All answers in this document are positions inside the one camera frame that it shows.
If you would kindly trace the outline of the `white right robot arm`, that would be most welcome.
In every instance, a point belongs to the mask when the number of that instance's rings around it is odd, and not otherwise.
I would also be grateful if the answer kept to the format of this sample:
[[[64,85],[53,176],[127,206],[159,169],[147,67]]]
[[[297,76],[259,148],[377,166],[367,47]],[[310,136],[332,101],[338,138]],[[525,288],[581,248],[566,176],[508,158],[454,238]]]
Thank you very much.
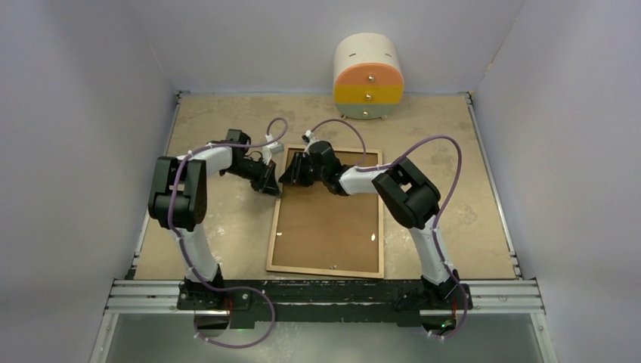
[[[361,168],[342,163],[331,143],[316,141],[294,154],[279,182],[302,187],[320,182],[330,193],[344,197],[378,195],[413,239],[426,302],[436,308],[447,303],[472,305],[466,285],[461,283],[441,242],[440,191],[406,156],[390,164]]]

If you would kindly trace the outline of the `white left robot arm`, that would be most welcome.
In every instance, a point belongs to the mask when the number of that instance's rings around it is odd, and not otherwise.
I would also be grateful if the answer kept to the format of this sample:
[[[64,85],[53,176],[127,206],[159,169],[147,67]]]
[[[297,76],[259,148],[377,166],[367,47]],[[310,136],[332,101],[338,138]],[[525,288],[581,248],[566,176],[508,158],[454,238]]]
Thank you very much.
[[[181,251],[185,277],[178,298],[180,310],[224,309],[233,302],[233,290],[225,286],[203,227],[208,177],[232,174],[247,180],[260,194],[281,195],[273,155],[282,152],[282,144],[267,135],[257,146],[258,159],[250,156],[253,146],[245,132],[229,129],[221,141],[180,157],[156,160],[147,208],[149,216],[172,233]]]

